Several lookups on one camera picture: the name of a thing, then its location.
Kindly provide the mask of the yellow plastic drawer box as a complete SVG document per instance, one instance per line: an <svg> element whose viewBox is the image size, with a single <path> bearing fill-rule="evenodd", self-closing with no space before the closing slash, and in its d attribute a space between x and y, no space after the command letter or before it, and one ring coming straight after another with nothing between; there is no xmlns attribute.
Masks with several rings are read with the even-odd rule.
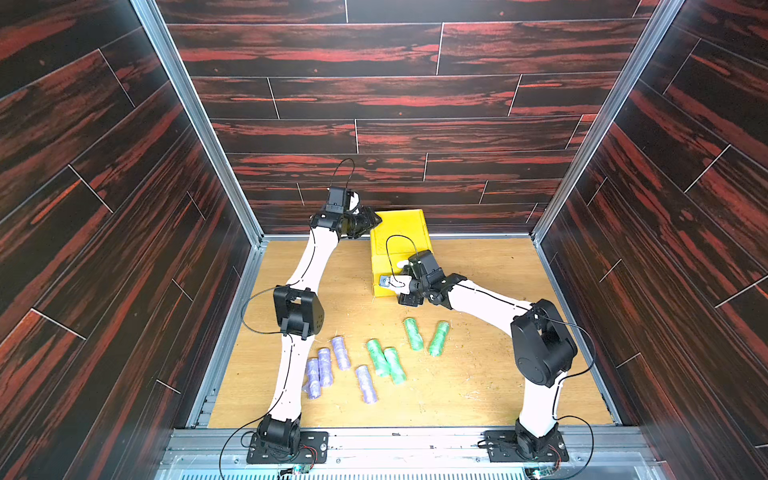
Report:
<svg viewBox="0 0 768 480"><path fill-rule="evenodd" d="M373 293L375 298L395 293L380 286L382 275L402 270L398 263L418 251L431 250L432 244L421 209L378 211L382 222L370 232Z"/></svg>

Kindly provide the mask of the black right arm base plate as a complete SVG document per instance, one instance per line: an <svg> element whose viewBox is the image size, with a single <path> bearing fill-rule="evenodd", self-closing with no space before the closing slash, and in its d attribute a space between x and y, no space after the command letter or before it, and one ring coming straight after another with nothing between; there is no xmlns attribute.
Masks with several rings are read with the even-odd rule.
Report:
<svg viewBox="0 0 768 480"><path fill-rule="evenodd" d="M487 452L492 463L562 463L569 460L558 425L543 437L535 437L525 429L487 430L478 447Z"/></svg>

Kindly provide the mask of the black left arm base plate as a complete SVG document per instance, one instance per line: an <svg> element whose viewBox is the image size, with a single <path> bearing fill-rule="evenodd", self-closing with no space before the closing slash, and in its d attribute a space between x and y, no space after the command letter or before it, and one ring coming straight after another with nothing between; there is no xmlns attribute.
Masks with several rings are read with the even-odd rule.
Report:
<svg viewBox="0 0 768 480"><path fill-rule="evenodd" d="M327 431L300 430L286 440L268 441L254 433L250 441L246 462L249 465L267 464L324 464L328 456Z"/></svg>

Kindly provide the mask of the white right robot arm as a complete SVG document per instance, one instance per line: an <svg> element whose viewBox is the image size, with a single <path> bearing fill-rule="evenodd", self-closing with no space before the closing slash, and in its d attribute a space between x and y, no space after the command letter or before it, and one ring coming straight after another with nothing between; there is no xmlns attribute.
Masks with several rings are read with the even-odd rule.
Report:
<svg viewBox="0 0 768 480"><path fill-rule="evenodd" d="M557 420L560 389L578 348L557 307L503 296L460 274L444 273L433 253L423 250L399 263L401 272L383 275L379 285L403 305L424 301L474 316L509 335L514 364L525 379L523 407L515 423L516 454L524 460L566 457Z"/></svg>

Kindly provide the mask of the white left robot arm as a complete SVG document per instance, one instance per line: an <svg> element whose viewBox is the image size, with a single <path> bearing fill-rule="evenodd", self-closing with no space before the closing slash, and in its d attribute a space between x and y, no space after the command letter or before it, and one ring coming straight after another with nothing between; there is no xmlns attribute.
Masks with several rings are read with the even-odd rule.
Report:
<svg viewBox="0 0 768 480"><path fill-rule="evenodd" d="M324 323L318 290L327 263L342 239L356 239L380 223L356 193L345 202L327 201L310 219L307 245L293 274L274 289L280 366L273 399L256 435L258 445L280 459L300 451L302 382L312 344Z"/></svg>

